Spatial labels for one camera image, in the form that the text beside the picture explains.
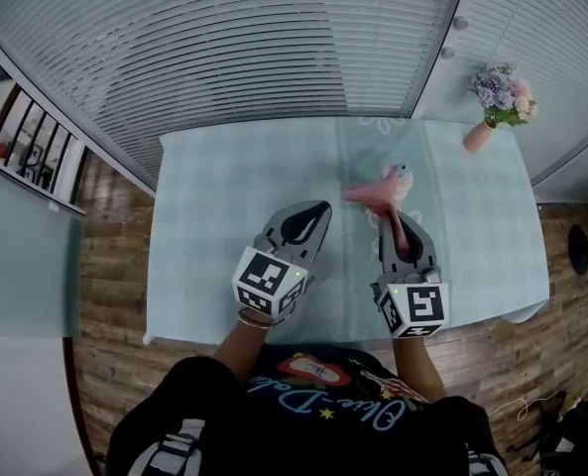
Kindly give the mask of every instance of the railing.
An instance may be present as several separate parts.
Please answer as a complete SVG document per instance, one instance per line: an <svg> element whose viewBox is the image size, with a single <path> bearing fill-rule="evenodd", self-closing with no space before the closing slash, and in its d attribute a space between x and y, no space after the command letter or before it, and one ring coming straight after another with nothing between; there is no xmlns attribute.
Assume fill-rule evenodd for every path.
<svg viewBox="0 0 588 476"><path fill-rule="evenodd" d="M0 167L69 202L84 145L14 84L0 110Z"/></svg>

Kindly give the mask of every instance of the wooden floor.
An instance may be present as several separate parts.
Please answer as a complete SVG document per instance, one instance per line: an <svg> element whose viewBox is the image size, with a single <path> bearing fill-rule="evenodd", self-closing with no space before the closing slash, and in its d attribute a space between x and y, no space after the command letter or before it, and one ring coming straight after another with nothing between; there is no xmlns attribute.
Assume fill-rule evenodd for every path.
<svg viewBox="0 0 588 476"><path fill-rule="evenodd" d="M103 455L115 424L152 392L173 363L212 347L167 340L142 344L153 201L90 156L77 203L87 220L75 370L90 442ZM565 243L574 223L588 233L588 205L546 205L540 218L551 282L548 305L524 324L490 320L427 339L449 393L488 413L517 398L530 401L560 389L572 403L588 390L588 275L578 278L571 271ZM371 350L393 368L389 344L376 343ZM511 474L535 475L537 465L505 453L538 427L537 414L517 421L522 405L490 416L492 430Z"/></svg>

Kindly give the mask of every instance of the bracelet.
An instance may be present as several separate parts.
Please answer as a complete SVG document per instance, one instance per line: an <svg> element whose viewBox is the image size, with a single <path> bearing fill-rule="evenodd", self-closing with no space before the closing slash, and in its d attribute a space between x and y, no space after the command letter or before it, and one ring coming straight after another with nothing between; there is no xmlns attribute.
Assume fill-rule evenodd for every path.
<svg viewBox="0 0 588 476"><path fill-rule="evenodd" d="M274 326L278 326L281 322L283 322L285 319L287 319L290 315L292 315L294 313L295 303L294 303L294 306L292 306L290 313L288 313L280 321L276 321L276 322L273 322L273 321L272 322L260 322L260 321L255 321L254 319L250 319L249 317L247 317L247 315L245 315L246 310L248 310L249 308L250 308L249 306L242 306L239 309L239 311L238 311L239 320L243 324L247 324L248 326L253 326L255 328L261 328L261 329L270 329Z"/></svg>

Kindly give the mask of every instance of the light blue tablecloth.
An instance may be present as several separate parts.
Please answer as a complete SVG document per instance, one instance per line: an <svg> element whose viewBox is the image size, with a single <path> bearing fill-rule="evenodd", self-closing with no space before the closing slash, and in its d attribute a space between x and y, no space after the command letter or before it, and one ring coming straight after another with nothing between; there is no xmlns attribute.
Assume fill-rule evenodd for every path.
<svg viewBox="0 0 588 476"><path fill-rule="evenodd" d="M402 210L432 237L450 284L450 325L519 313L548 299L538 216L514 136L470 156L469 127L389 118L309 118L168 134L155 203L147 335L218 343L236 320L231 277L246 245L291 203L325 199L333 218L317 282L273 330L275 342L388 337L369 284L381 273L375 221L341 201L349 184L405 164Z"/></svg>

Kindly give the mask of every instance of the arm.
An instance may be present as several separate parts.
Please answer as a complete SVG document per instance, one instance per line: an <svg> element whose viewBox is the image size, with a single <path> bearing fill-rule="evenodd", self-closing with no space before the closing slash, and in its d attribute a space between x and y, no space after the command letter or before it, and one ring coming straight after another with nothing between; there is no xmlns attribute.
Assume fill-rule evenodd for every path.
<svg viewBox="0 0 588 476"><path fill-rule="evenodd" d="M443 381L425 350L422 338L396 338L393 340L393 352L400 379L431 402L445 397Z"/></svg>
<svg viewBox="0 0 588 476"><path fill-rule="evenodd" d="M250 309L245 315L260 323L270 321L269 317ZM254 368L267 332L267 329L248 326L239 320L212 357L230 369L239 381L246 381Z"/></svg>

